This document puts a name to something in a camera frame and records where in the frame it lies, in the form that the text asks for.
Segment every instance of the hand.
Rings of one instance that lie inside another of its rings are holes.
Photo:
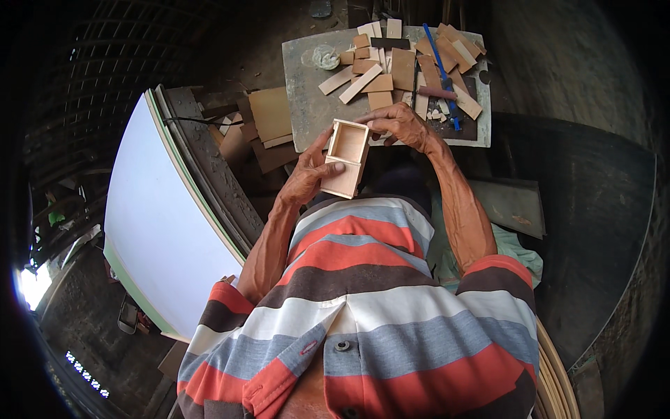
[[[300,155],[293,173],[279,191],[277,199],[289,204],[306,204],[319,192],[321,179],[332,178],[345,171],[346,167],[342,162],[325,164],[326,158],[322,150],[332,134],[331,125]]]
[[[385,146],[400,140],[421,153],[426,152],[429,142],[438,138],[437,133],[404,102],[375,109],[354,122],[366,123],[377,133],[390,131],[392,135],[384,141]]]

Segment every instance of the wooden box compartment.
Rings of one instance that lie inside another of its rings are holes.
[[[341,119],[334,119],[333,122],[333,140],[326,154],[326,163],[342,162],[346,170],[334,178],[323,179],[321,191],[351,199],[356,196],[356,187],[370,150],[370,129],[366,125]]]

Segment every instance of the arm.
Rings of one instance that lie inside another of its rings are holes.
[[[384,145],[400,140],[430,159],[440,181],[444,224],[461,274],[477,259],[498,253],[490,221],[449,147],[409,106],[396,103],[356,122],[367,123],[376,132],[390,131],[393,135]]]
[[[237,290],[254,305],[281,279],[286,268],[291,230],[300,206],[316,195],[322,178],[335,176],[345,170],[342,163],[324,164],[322,150],[332,132],[331,126],[300,155],[293,173],[275,199],[261,236],[242,268]]]

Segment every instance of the man's right hand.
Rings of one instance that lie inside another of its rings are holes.
[[[386,146],[400,140],[425,153],[429,144],[441,141],[437,133],[404,102],[375,109],[354,122],[367,124],[371,131],[377,133],[391,132],[391,137],[384,141]]]

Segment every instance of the man's left hand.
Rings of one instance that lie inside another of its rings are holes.
[[[300,155],[293,173],[279,191],[277,199],[289,204],[306,204],[319,192],[321,179],[332,178],[345,171],[346,166],[342,162],[326,164],[322,153],[332,133],[331,125]]]

